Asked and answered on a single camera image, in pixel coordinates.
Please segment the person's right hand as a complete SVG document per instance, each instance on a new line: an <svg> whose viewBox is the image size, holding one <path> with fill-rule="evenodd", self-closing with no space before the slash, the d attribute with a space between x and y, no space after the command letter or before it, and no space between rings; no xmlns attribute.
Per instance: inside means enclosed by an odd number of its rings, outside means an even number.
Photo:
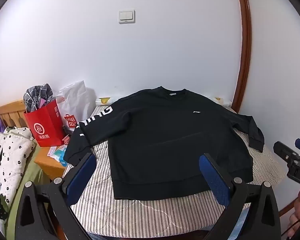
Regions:
<svg viewBox="0 0 300 240"><path fill-rule="evenodd" d="M294 233L298 230L300 226L300 191L298 198L294 202L294 213L291 214L289 218L289 230L287 231L287 237L293 237Z"/></svg>

